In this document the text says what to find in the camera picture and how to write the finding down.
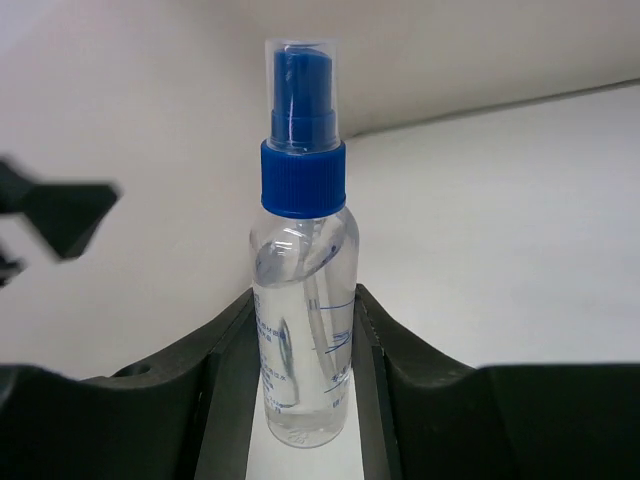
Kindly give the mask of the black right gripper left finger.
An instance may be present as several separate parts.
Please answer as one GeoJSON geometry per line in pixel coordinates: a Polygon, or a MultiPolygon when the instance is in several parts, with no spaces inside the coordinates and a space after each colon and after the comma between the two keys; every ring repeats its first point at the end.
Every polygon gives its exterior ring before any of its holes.
{"type": "Polygon", "coordinates": [[[253,294],[110,377],[85,380],[97,399],[82,479],[242,479],[259,360],[253,294]]]}

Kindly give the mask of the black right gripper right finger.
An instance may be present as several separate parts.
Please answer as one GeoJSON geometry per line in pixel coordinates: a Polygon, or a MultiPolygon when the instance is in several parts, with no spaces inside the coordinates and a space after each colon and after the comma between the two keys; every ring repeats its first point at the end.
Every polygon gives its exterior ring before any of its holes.
{"type": "Polygon", "coordinates": [[[489,477],[484,373],[402,326],[364,285],[356,288],[353,355],[365,478],[489,477]]]}

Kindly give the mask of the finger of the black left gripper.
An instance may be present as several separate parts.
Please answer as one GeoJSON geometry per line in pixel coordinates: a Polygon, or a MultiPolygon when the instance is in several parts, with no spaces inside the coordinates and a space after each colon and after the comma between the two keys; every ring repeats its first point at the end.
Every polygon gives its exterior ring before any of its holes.
{"type": "Polygon", "coordinates": [[[1,215],[25,221],[59,262],[84,254],[119,198],[112,182],[38,179],[1,157],[1,215]]]}

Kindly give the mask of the clear spray bottle blue cap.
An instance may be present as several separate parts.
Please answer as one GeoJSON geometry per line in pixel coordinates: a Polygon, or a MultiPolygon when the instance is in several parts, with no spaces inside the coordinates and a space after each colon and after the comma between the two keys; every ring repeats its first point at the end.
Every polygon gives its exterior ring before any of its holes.
{"type": "Polygon", "coordinates": [[[274,39],[265,53],[270,130],[249,236],[264,409],[279,441],[310,449],[346,422],[359,230],[346,205],[336,45],[274,39]]]}

